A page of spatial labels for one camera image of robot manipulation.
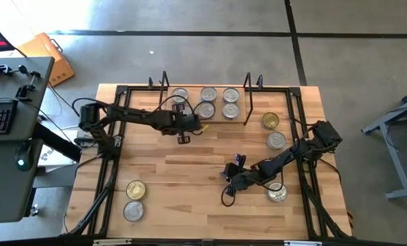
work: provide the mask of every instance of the metal stand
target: metal stand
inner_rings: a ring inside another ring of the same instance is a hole
[[[79,148],[73,143],[54,134],[52,131],[48,130],[47,127],[38,122],[33,129],[32,139],[42,139],[44,144],[62,153],[73,161],[79,161],[81,159],[81,150],[79,150]]]
[[[404,187],[403,189],[386,193],[387,199],[407,197],[407,176],[404,172],[401,161],[399,160],[397,150],[395,149],[395,147],[393,147],[392,139],[387,134],[391,125],[399,119],[402,119],[404,116],[407,116],[407,102],[401,105],[401,107],[388,112],[379,120],[375,121],[375,123],[361,130],[361,132],[363,132],[365,135],[368,135],[376,130],[381,130],[382,136],[384,137],[387,148],[389,149],[399,179],[401,180],[402,186]]]

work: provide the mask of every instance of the orange box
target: orange box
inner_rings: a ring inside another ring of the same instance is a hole
[[[18,47],[26,56],[52,56],[55,58],[49,82],[55,86],[74,75],[73,69],[61,54],[62,49],[54,39],[45,33],[36,35],[32,40]]]

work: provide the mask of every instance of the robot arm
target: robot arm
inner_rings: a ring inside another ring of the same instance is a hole
[[[305,140],[298,139],[297,142],[281,154],[271,159],[264,159],[251,166],[250,169],[243,168],[244,161],[239,165],[228,163],[221,173],[230,182],[234,190],[228,190],[227,194],[233,196],[235,191],[242,191],[251,185],[264,185],[276,178],[284,165],[298,158],[317,161],[324,153],[333,151],[341,142],[337,131],[330,122],[318,121],[309,131],[313,131],[314,138]]]
[[[100,119],[100,109],[107,115]],[[193,132],[201,129],[199,116],[195,114],[183,115],[180,112],[168,110],[146,111],[114,105],[91,103],[81,107],[79,128],[93,135],[98,143],[98,153],[105,154],[109,159],[116,156],[117,148],[114,137],[108,136],[104,128],[112,122],[125,121],[135,124],[144,124],[161,132],[162,135],[177,135],[179,144],[190,142],[189,136],[184,132]]]

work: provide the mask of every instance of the metal can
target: metal can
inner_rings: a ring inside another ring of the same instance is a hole
[[[203,101],[214,102],[217,98],[217,91],[214,87],[204,87],[201,90],[201,98]]]
[[[186,89],[184,89],[182,87],[174,89],[171,92],[171,95],[175,96],[172,98],[175,103],[185,103],[185,100],[183,98],[180,98],[179,96],[182,96],[185,99],[188,99],[188,92]]]
[[[279,124],[279,118],[274,113],[265,113],[261,119],[261,125],[266,130],[273,130]]]
[[[240,92],[236,88],[229,87],[223,91],[223,101],[225,103],[236,103],[240,98]]]
[[[132,200],[141,199],[145,193],[146,186],[140,180],[133,180],[126,187],[126,194]]]
[[[240,108],[235,103],[227,103],[222,108],[222,114],[226,120],[234,120],[240,114]]]
[[[216,113],[216,107],[211,102],[203,102],[199,106],[199,117],[201,119],[210,119]]]
[[[278,150],[285,145],[285,137],[280,132],[273,132],[267,137],[267,146],[272,150]]]
[[[143,215],[143,204],[139,201],[128,202],[123,209],[124,218],[131,222],[140,220],[141,218],[143,218]]]
[[[287,198],[287,189],[280,182],[275,182],[269,186],[272,190],[280,189],[279,191],[268,191],[266,190],[267,197],[273,202],[283,202]]]

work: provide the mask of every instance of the gray floor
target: gray floor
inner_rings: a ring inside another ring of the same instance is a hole
[[[45,8],[44,1],[14,2],[29,22],[47,31],[288,31],[282,0],[93,0],[77,1],[78,11],[66,8],[76,1],[62,1],[57,8],[68,12],[61,20],[33,14]],[[407,33],[407,0],[292,0],[292,7],[301,32]],[[163,70],[171,83],[241,83],[250,71],[253,79],[263,74],[266,85],[299,84],[289,38],[52,38],[76,72],[57,86],[67,100],[95,96],[99,83],[158,80]],[[407,198],[388,202],[384,196],[401,188],[389,153],[379,135],[360,132],[407,94],[407,40],[303,38],[300,49],[308,85],[320,87],[326,116],[343,138],[336,158],[354,235],[407,243]],[[55,100],[48,93],[43,110],[58,114]],[[62,127],[77,124],[65,107],[53,120]],[[69,197],[69,189],[38,191],[43,215],[0,224],[0,240],[58,235]]]

